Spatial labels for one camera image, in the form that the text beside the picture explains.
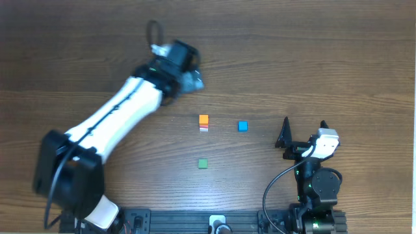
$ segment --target green cube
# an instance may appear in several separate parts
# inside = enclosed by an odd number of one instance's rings
[[[208,159],[198,159],[198,168],[207,169],[208,168]]]

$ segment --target robotic arm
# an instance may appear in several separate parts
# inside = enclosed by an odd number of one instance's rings
[[[62,134],[50,131],[42,140],[34,191],[101,230],[117,233],[124,218],[104,195],[103,164],[117,143],[145,116],[180,94],[203,88],[198,51],[180,41],[151,45],[155,58],[138,67],[122,89],[95,114]]]

